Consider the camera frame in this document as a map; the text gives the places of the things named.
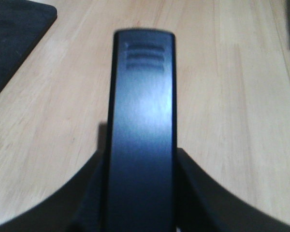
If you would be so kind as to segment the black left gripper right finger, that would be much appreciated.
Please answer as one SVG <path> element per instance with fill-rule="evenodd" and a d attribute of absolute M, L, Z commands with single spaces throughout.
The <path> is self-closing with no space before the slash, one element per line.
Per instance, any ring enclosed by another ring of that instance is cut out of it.
<path fill-rule="evenodd" d="M 290 232 L 290 225 L 242 201 L 177 150 L 177 226 L 183 232 Z"/>

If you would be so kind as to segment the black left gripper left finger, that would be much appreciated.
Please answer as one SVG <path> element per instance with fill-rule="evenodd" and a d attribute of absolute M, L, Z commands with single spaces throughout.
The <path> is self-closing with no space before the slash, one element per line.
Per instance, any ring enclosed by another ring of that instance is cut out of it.
<path fill-rule="evenodd" d="M 97 151 L 58 191 L 0 225 L 0 232 L 98 232 L 102 154 Z"/>

